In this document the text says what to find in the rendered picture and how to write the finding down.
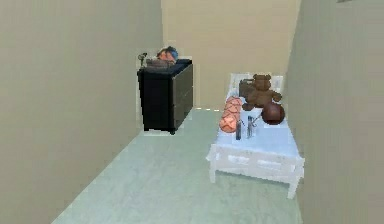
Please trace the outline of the orange patterned bolster pillow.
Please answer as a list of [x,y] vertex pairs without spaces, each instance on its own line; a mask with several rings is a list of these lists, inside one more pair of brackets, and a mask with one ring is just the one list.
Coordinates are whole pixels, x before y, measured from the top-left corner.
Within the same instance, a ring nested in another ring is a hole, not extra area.
[[219,121],[220,129],[225,133],[236,131],[237,121],[240,119],[242,100],[239,97],[229,97]]

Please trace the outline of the brown flat box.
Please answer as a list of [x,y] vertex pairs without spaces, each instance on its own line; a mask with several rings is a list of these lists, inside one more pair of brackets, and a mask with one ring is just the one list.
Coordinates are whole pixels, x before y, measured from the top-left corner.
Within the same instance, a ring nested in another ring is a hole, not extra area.
[[161,60],[161,59],[147,59],[146,69],[147,70],[167,70],[175,65],[174,61]]

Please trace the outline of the black chest of drawers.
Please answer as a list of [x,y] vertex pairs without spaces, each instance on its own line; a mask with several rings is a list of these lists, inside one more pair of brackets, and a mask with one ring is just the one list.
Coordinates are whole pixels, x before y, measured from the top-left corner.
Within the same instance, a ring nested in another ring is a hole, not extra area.
[[145,131],[174,135],[193,107],[193,62],[179,59],[168,68],[147,65],[137,71]]

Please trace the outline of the white bed with blue sheet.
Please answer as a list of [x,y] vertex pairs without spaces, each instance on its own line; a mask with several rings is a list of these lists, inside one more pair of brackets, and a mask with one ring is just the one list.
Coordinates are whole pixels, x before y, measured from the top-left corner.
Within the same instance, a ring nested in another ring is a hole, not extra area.
[[[206,156],[210,181],[216,181],[216,172],[244,175],[289,185],[287,198],[293,199],[299,181],[304,177],[305,159],[288,126],[287,119],[278,125],[269,125],[261,118],[261,109],[241,111],[241,138],[236,133],[218,131]],[[253,134],[247,138],[248,116],[253,117]]]

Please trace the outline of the brown teddy bear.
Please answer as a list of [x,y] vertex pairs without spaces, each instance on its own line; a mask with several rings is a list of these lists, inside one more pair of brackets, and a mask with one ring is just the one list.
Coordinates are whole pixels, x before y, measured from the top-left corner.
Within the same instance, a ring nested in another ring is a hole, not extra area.
[[248,95],[242,108],[251,111],[253,108],[263,108],[266,104],[275,101],[279,102],[282,95],[271,89],[271,76],[254,74],[253,78],[255,90]]

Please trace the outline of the dark red ball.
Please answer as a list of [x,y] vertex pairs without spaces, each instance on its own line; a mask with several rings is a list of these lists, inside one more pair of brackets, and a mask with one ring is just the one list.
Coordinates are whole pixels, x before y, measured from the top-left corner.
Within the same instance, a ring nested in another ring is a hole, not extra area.
[[261,115],[265,123],[278,125],[285,118],[285,110],[281,104],[270,102],[264,106]]

